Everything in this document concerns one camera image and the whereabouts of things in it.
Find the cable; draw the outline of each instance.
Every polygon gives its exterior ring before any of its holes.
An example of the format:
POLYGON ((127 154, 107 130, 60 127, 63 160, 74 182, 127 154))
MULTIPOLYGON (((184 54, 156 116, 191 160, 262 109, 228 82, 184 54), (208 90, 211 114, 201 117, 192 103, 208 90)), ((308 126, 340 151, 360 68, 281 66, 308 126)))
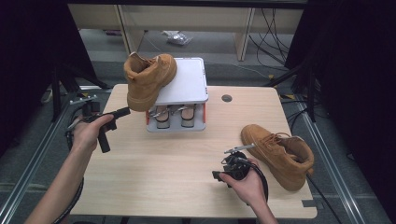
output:
MULTIPOLYGON (((300 102, 304 102, 304 101, 290 101, 290 102, 285 102, 285 103, 300 103, 300 102)), ((292 124, 290 125, 290 131, 291 132, 293 131, 293 127, 294 127, 294 124, 295 124, 297 118, 300 117, 300 115, 302 115, 307 110, 308 110, 308 107, 305 108, 304 110, 295 112, 294 114, 291 114, 290 116, 287 117, 288 123, 290 123, 292 121, 292 124)))
POLYGON ((205 63, 211 63, 211 64, 228 64, 228 65, 232 65, 232 66, 235 66, 235 67, 238 67, 238 68, 242 68, 242 69, 245 69, 245 70, 248 70, 248 71, 251 71, 251 72, 255 72, 255 73, 259 74, 260 76, 266 77, 266 78, 269 79, 269 77, 267 77, 266 75, 260 73, 259 71, 254 70, 254 69, 250 69, 250 68, 246 68, 246 67, 241 66, 241 65, 232 64, 232 63, 212 63, 212 62, 208 62, 208 61, 205 61, 205 63))
POLYGON ((286 57, 285 57, 285 55, 284 55, 283 53, 284 53, 284 52, 287 53, 287 52, 286 52, 285 50, 283 50, 283 49, 280 47, 279 43, 280 43, 283 47, 285 47, 286 49, 289 49, 289 48, 288 48, 286 45, 284 45, 284 44, 282 43, 282 41, 280 41, 279 37, 277 36, 276 20, 275 20, 276 9, 273 8, 273 18, 272 18, 272 20, 271 20, 271 23, 269 23, 268 20, 267 20, 267 18, 265 17, 265 13, 264 13, 264 10, 263 10, 263 9, 262 9, 262 15, 263 15, 263 17, 264 17, 264 19, 265 19, 265 23, 267 24, 267 27, 268 27, 267 33, 265 34, 265 36, 264 36, 264 38, 263 38, 262 40, 263 40, 269 47, 271 47, 271 48, 273 48, 273 49, 278 49, 279 52, 280 52, 280 55, 281 55, 282 58, 283 58, 283 60, 286 61, 286 57), (272 25, 274 25, 275 34, 274 34, 274 33, 272 32, 272 30, 271 30, 272 25), (269 33, 271 34, 271 36, 272 36, 273 39, 275 40, 276 45, 277 45, 277 48, 274 47, 274 46, 272 46, 272 45, 270 45, 270 44, 268 44, 268 43, 265 41, 265 37, 267 37, 267 35, 268 35, 269 33))
MULTIPOLYGON (((76 118, 76 113, 82 109, 82 106, 77 107, 76 109, 73 110, 73 112, 70 115, 70 119, 69 119, 69 124, 73 123, 73 121, 76 118)), ((66 142, 67 142, 67 146, 69 147, 69 150, 72 148, 73 146, 73 132, 71 130, 66 131, 66 133, 64 134, 66 136, 66 142)))
POLYGON ((262 187, 264 189, 264 195, 265 195, 265 200, 268 202, 268 183, 267 179, 265 178, 265 175, 262 173, 262 170, 260 170, 259 166, 256 164, 252 163, 251 161, 248 161, 247 159, 239 158, 239 157, 234 157, 234 161, 236 162, 241 162, 248 166, 249 168, 253 168, 253 170, 257 173, 257 175, 260 177, 262 180, 262 187))
POLYGON ((260 59, 259 59, 259 49, 261 49, 261 47, 260 47, 258 44, 256 44, 256 43, 254 42, 254 40, 251 38, 251 36, 249 36, 249 38, 250 38, 250 39, 253 41, 253 43, 258 47, 258 49, 257 49, 257 51, 256 51, 256 58, 257 58, 257 61, 259 62, 259 64, 261 64, 261 65, 264 66, 264 67, 271 68, 271 69, 275 69, 275 70, 279 70, 279 71, 283 71, 283 72, 289 71, 288 69, 281 69, 281 68, 276 68, 276 67, 272 67, 272 66, 263 64, 263 63, 260 61, 260 59))
POLYGON ((337 214, 335 213, 334 209, 332 209, 332 206, 330 205, 329 201, 327 201, 326 197, 323 195, 323 193, 320 191, 320 189, 318 188, 318 186, 315 184, 315 182, 311 179, 311 177, 309 175, 306 176, 308 178, 308 180, 312 183, 312 185, 314 186, 314 188, 318 191, 318 193, 320 194, 320 196, 322 197, 323 201, 327 204, 327 206, 330 208, 330 210, 332 211, 332 214, 334 215, 334 217, 337 219, 338 223, 342 223, 340 218, 337 216, 337 214))
POLYGON ((143 35, 143 37, 152 45, 152 47, 157 49, 159 52, 163 52, 161 49, 159 49, 157 46, 155 46, 154 43, 152 43, 145 35, 143 35))
POLYGON ((306 101, 295 101, 295 100, 292 100, 292 101, 287 101, 287 102, 281 102, 282 105, 291 104, 291 103, 306 103, 306 101))
POLYGON ((82 178, 81 183, 79 184, 78 190, 77 190, 76 195, 74 196, 72 202, 67 206, 67 208, 64 210, 64 212, 58 218, 55 219, 55 221, 53 222, 54 224, 62 223, 64 218, 67 217, 67 215, 70 214, 70 211, 76 205, 79 197, 81 196, 81 192, 82 192, 83 187, 84 187, 84 178, 82 178))
POLYGON ((263 49, 263 48, 261 47, 262 42, 261 42, 260 45, 259 45, 259 44, 257 44, 257 43, 253 40, 253 38, 251 37, 251 35, 249 35, 248 37, 249 37, 250 40, 253 42, 253 44, 256 45, 256 47, 257 47, 256 53, 257 53, 257 54, 258 54, 259 50, 261 50, 262 52, 264 52, 265 54, 267 54, 268 56, 270 56, 271 58, 273 58, 273 59, 274 59, 275 61, 277 61, 278 63, 280 63, 280 64, 282 64, 282 65, 285 64, 282 60, 278 59, 274 54, 268 52, 266 49, 263 49))

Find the boot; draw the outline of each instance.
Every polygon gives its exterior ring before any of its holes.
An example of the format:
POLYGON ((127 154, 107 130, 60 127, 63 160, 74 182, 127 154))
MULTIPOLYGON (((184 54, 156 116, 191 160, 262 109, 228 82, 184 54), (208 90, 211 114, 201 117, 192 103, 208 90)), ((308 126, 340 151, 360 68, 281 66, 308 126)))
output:
POLYGON ((305 175, 312 175, 314 154, 302 138, 273 134, 257 124, 244 127, 241 138, 244 145, 255 145, 247 151, 268 165, 284 189, 299 190, 305 183, 305 175))
POLYGON ((145 59, 131 53, 124 63, 128 81, 128 106, 134 111, 147 111, 157 101, 160 89, 169 84, 176 75, 177 64, 169 54, 145 59))

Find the light wood tabletop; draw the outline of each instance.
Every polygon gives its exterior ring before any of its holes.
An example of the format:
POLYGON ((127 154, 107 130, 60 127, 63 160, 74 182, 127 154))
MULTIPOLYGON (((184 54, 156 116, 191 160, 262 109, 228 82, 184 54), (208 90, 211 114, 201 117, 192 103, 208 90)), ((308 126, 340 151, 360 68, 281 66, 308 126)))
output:
MULTIPOLYGON (((129 217, 255 217, 233 189, 213 178, 223 171, 224 151, 242 146, 240 132, 259 124, 272 133, 290 133, 276 90, 262 87, 208 86, 205 129, 150 133, 146 113, 132 111, 107 132, 111 150, 97 148, 85 174, 84 190, 73 215, 129 217), (228 94, 231 102, 221 97, 228 94)), ((127 106, 127 84, 116 85, 105 112, 127 106)), ((313 218, 315 206, 305 183, 283 189, 260 163, 269 186, 268 204, 277 218, 313 218)))

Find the white box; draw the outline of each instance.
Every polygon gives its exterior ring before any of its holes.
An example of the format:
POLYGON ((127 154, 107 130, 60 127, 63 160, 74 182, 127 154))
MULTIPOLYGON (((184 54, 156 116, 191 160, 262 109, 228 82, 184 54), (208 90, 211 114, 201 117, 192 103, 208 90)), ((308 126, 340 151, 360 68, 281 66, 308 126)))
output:
POLYGON ((205 128, 205 102, 207 94, 204 60, 202 58, 175 58, 177 73, 174 79, 160 90, 154 106, 149 111, 155 111, 157 105, 170 105, 174 111, 183 105, 195 106, 194 126, 181 126, 181 111, 174 115, 169 113, 170 127, 158 129, 155 118, 146 113, 147 129, 151 133, 202 131, 205 128))

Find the forearm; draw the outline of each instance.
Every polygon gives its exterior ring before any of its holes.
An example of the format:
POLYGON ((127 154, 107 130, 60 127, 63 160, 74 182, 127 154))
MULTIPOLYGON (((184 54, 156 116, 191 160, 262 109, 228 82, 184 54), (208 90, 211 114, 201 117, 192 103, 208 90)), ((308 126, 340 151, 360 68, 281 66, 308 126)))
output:
POLYGON ((254 214, 256 214, 257 219, 260 224, 273 224, 277 223, 276 218, 274 217, 271 209, 268 207, 268 204, 264 200, 259 200, 250 205, 253 209, 254 214))
POLYGON ((89 150, 72 148, 61 170, 25 223, 52 223, 72 202, 91 158, 89 150))

